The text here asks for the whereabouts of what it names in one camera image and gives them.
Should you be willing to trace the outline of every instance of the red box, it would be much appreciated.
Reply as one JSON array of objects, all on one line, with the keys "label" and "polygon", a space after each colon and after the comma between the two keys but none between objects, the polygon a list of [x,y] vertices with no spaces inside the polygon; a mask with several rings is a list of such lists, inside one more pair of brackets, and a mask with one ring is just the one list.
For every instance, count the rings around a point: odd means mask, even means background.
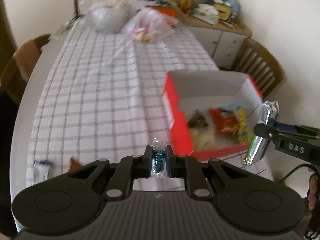
[{"label": "red box", "polygon": [[175,155],[190,155],[198,161],[244,152],[249,143],[238,144],[236,138],[215,134],[217,148],[195,151],[188,130],[188,120],[199,109],[208,123],[214,126],[208,112],[231,104],[241,104],[246,109],[249,140],[258,121],[261,94],[247,74],[231,71],[187,71],[167,73],[164,84],[163,103],[169,122],[172,147]]}]

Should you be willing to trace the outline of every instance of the silver snack package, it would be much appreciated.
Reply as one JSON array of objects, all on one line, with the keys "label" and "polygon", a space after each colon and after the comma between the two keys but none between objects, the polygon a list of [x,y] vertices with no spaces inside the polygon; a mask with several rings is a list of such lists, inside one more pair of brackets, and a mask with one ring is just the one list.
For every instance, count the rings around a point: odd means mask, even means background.
[{"label": "silver snack package", "polygon": [[[278,114],[279,114],[278,101],[274,101],[274,102],[266,101],[262,104],[262,109],[260,112],[258,123],[264,123],[264,124],[267,124],[268,126],[273,126],[277,120]],[[270,143],[270,140],[253,135],[250,146],[244,158],[245,166],[249,166],[261,160],[268,148],[269,143]]]}]

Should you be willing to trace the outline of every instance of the human hand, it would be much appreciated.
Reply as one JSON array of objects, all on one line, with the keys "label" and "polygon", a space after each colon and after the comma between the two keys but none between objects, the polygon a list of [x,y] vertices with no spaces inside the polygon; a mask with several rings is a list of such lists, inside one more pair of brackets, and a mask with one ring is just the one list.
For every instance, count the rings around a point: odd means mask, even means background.
[{"label": "human hand", "polygon": [[318,180],[315,174],[311,175],[309,180],[309,195],[308,195],[308,207],[310,210],[314,210],[316,203],[318,201],[317,191],[318,191]]}]

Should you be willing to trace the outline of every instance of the tablecloth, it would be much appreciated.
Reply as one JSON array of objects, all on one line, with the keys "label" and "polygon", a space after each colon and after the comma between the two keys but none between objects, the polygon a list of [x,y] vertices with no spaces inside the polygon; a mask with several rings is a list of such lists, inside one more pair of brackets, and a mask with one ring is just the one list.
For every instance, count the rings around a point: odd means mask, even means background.
[{"label": "tablecloth", "polygon": [[[36,111],[27,160],[27,187],[34,160],[54,163],[50,176],[69,169],[73,156],[81,164],[100,158],[111,163],[143,155],[157,138],[170,143],[162,103],[167,71],[218,70],[182,24],[153,44],[133,42],[125,34],[95,31],[78,20],[49,72]],[[226,160],[243,166],[243,155]],[[266,162],[252,166],[259,173]],[[135,190],[183,189],[182,179],[138,179]]]}]

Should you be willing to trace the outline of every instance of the cabinet drawer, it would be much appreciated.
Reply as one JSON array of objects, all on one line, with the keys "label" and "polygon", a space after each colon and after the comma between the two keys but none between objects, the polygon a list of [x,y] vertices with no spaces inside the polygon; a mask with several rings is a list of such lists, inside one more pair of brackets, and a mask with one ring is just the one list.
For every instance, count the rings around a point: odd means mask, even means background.
[{"label": "cabinet drawer", "polygon": [[188,29],[194,34],[209,55],[212,56],[222,31],[191,26],[188,26]]},{"label": "cabinet drawer", "polygon": [[213,59],[217,61],[234,61],[239,49],[218,46]]},{"label": "cabinet drawer", "polygon": [[217,64],[218,67],[231,69],[233,61],[231,60],[214,60],[214,62]]},{"label": "cabinet drawer", "polygon": [[244,35],[223,32],[219,46],[239,49],[246,38]]}]

